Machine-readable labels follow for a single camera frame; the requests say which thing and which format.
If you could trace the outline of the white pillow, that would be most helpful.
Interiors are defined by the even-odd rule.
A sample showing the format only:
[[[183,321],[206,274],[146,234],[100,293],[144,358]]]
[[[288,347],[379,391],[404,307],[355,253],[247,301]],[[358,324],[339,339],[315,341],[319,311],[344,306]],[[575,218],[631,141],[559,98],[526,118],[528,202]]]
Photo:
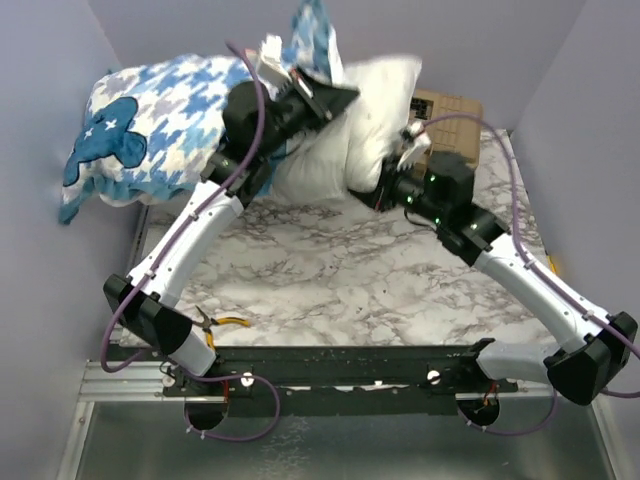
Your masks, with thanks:
[[[373,191],[382,160],[408,124],[421,69],[421,59],[408,54],[345,65],[344,85],[358,89],[358,98],[279,163],[267,195],[282,203],[309,205],[342,200],[351,190]]]

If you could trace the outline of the white pillowcase blue trim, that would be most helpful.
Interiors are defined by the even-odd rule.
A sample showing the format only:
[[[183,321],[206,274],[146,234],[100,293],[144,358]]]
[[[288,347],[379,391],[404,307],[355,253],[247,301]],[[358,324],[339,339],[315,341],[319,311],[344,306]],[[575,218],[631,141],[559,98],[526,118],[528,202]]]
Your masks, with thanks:
[[[224,136],[229,92],[251,81],[240,58],[197,54],[101,78],[63,170],[59,223],[94,195],[123,207],[193,190]]]

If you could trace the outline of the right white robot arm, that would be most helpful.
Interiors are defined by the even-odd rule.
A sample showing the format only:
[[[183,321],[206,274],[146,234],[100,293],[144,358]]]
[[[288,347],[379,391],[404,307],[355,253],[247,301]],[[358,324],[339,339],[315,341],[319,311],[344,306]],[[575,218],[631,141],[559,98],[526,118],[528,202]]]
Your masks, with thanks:
[[[474,183],[474,170],[453,152],[434,153],[421,179],[389,157],[375,189],[354,196],[374,211],[403,207],[434,223],[446,250],[504,287],[554,337],[552,344],[477,343],[474,358],[459,367],[467,389],[525,380],[548,384],[577,405],[590,404],[628,362],[637,322],[625,312],[607,313],[553,276],[516,244],[514,230],[474,202]]]

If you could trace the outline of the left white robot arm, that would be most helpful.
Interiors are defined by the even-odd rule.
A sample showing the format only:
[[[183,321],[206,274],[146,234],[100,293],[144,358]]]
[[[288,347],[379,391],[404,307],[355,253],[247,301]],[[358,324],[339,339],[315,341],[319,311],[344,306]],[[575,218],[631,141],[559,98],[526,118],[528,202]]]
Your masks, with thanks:
[[[188,204],[165,236],[126,277],[103,290],[121,324],[186,370],[186,382],[206,395],[220,385],[216,353],[175,306],[213,240],[238,218],[269,179],[270,157],[300,133],[317,132],[358,97],[356,88],[318,82],[294,69],[274,98],[256,79],[234,86],[224,132]]]

